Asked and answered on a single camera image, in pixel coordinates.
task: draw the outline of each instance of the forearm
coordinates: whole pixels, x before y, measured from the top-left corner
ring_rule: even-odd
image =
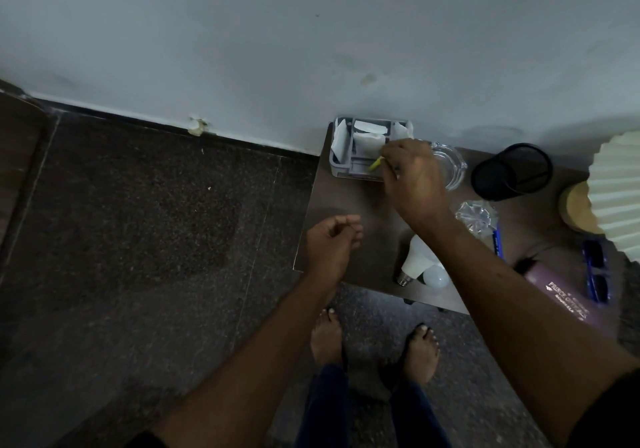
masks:
[[[500,368],[549,439],[564,445],[597,396],[640,363],[567,314],[454,218],[420,229]]]
[[[262,327],[155,429],[170,448],[261,445],[335,284],[308,274]]]

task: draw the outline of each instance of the bare foot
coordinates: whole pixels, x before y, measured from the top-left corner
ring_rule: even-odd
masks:
[[[320,313],[311,332],[311,351],[318,367],[328,363],[342,367],[342,328],[333,308]]]
[[[440,347],[433,330],[426,325],[418,325],[413,330],[404,358],[404,377],[424,386],[436,373],[439,358]]]

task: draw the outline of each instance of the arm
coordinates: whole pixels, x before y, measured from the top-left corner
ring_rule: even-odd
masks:
[[[385,189],[397,211],[447,269],[540,429],[564,446],[587,408],[640,361],[532,287],[455,219],[427,143],[396,141],[382,155]]]
[[[362,240],[357,215],[307,233],[308,273],[246,343],[153,430],[170,448],[262,445],[291,370]]]

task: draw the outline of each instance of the baseboard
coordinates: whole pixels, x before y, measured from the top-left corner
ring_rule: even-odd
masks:
[[[188,122],[180,122],[176,120],[163,119],[162,117],[140,114],[137,112],[125,112],[119,109],[113,109],[96,104],[88,104],[73,99],[64,99],[62,97],[43,94],[42,92],[27,92],[27,95],[40,101],[44,106],[58,109],[65,112],[76,112],[78,114],[90,115],[101,119],[121,120],[131,124],[137,124],[147,128],[160,129],[170,131],[180,135],[189,135],[187,129]],[[218,139],[227,142],[233,142],[237,145],[243,145],[252,149],[260,149],[271,154],[280,156],[291,156],[295,158],[316,159],[318,154],[308,149],[300,149],[268,140],[252,138],[251,136],[237,135],[233,133],[225,133],[216,130],[215,133],[203,133],[201,138]]]

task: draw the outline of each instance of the yellow highlighter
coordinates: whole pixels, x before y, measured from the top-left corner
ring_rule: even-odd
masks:
[[[375,171],[376,168],[378,168],[382,164],[382,160],[384,160],[384,158],[380,156],[380,158],[378,158],[371,164],[371,166],[369,167],[369,171]]]

